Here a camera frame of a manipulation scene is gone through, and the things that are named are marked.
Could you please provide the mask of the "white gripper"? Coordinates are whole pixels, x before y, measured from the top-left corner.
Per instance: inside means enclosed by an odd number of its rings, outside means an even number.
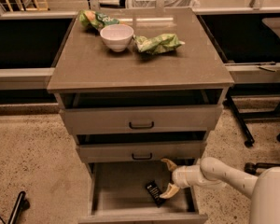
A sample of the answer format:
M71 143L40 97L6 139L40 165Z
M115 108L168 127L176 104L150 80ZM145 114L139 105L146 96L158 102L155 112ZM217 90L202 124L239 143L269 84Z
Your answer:
M190 186L199 186L204 182L204 176L199 165L178 166L171 160L161 159L172 172L174 184L169 183L167 190L160 195L163 199L170 199L179 192L179 188L185 189Z

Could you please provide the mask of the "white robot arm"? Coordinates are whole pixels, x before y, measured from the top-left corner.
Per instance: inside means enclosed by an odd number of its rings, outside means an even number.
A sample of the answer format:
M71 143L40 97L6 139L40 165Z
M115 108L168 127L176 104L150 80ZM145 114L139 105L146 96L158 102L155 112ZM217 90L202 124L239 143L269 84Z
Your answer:
M169 159L161 161L166 163L173 180L161 195L163 199L191 186L220 189L228 184L251 201L249 224L280 224L280 167L254 176L212 157L191 166L178 166Z

